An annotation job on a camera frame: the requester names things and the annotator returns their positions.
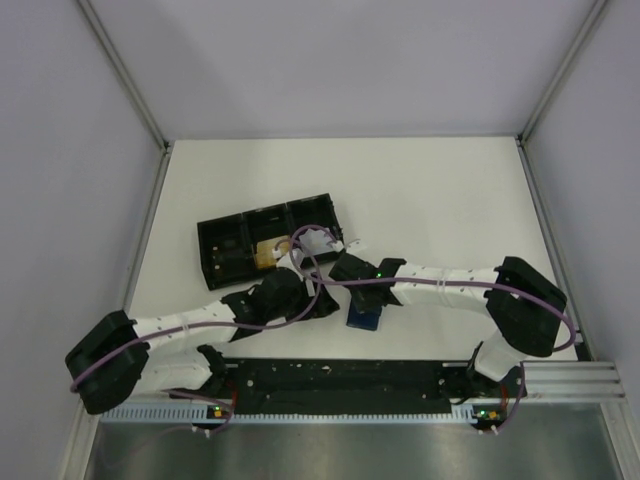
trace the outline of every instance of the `compartmentalized organizer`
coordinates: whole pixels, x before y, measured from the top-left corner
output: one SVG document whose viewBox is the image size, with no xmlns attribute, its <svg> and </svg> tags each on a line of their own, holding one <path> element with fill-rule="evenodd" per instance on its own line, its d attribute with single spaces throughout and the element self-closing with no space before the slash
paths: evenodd
<svg viewBox="0 0 640 480">
<path fill-rule="evenodd" d="M 321 225 L 342 240 L 342 229 L 328 193 L 198 223 L 200 264 L 209 290 L 258 279 L 275 269 L 273 249 L 304 225 Z M 288 252 L 281 244 L 281 254 Z M 319 263 L 338 254 L 317 251 Z M 309 259 L 303 267 L 311 265 Z"/>
</svg>

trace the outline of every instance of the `gray wall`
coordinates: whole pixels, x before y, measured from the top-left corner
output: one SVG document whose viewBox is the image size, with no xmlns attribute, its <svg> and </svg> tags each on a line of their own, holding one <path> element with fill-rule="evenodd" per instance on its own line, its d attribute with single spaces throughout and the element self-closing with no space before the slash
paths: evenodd
<svg viewBox="0 0 640 480">
<path fill-rule="evenodd" d="M 593 0 L 93 0 L 176 138 L 518 133 Z"/>
<path fill-rule="evenodd" d="M 121 304 L 158 152 L 73 2 L 0 14 L 0 471 L 54 478 L 64 355 Z"/>
<path fill-rule="evenodd" d="M 640 419 L 640 2 L 617 0 L 530 145 L 597 350 Z"/>
</svg>

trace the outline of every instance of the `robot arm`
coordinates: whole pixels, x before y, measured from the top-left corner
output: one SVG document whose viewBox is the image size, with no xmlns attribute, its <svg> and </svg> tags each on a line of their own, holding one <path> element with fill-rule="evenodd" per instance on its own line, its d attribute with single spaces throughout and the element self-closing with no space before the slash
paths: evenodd
<svg viewBox="0 0 640 480">
<path fill-rule="evenodd" d="M 507 257 L 495 269 L 436 269 L 403 259 L 385 259 L 375 267 L 355 253 L 344 250 L 329 276 L 346 283 L 361 312 L 429 303 L 475 311 L 496 322 L 498 330 L 476 348 L 469 362 L 464 381 L 472 385 L 471 391 L 481 394 L 484 385 L 493 387 L 527 356 L 551 355 L 560 320 L 538 305 L 491 288 L 511 285 L 562 311 L 564 294 L 523 260 Z M 325 287 L 317 285 L 314 307 L 297 318 L 313 295 L 309 280 L 297 268 L 302 253 L 294 250 L 293 255 L 296 265 L 285 256 L 261 284 L 195 310 L 138 319 L 122 311 L 107 315 L 65 359 L 87 412 L 103 413 L 130 396 L 167 389 L 217 392 L 226 366 L 212 344 L 278 328 L 282 320 L 279 325 L 271 322 L 283 317 L 306 320 L 338 310 Z M 464 286 L 469 282 L 487 286 Z M 117 355 L 100 363 L 114 352 Z"/>
</svg>

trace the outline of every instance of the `gray floor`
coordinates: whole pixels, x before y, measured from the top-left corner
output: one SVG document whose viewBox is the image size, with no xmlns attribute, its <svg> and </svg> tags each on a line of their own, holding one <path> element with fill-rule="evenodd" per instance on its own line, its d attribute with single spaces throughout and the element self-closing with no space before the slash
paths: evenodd
<svg viewBox="0 0 640 480">
<path fill-rule="evenodd" d="M 108 425 L 98 437 L 117 461 L 166 426 Z M 94 448 L 86 480 L 616 480 L 597 406 L 525 406 L 499 437 L 459 426 L 232 426 L 205 440 L 173 432 L 119 468 Z"/>
</svg>

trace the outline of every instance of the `dark blue object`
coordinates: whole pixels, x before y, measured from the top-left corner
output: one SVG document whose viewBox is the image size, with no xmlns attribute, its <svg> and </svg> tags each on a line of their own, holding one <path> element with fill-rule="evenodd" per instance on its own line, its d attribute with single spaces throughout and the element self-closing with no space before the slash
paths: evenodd
<svg viewBox="0 0 640 480">
<path fill-rule="evenodd" d="M 353 300 L 349 304 L 349 314 L 347 315 L 347 327 L 361 328 L 375 332 L 378 329 L 382 315 L 382 307 L 374 308 L 371 311 L 360 313 L 356 310 Z"/>
</svg>

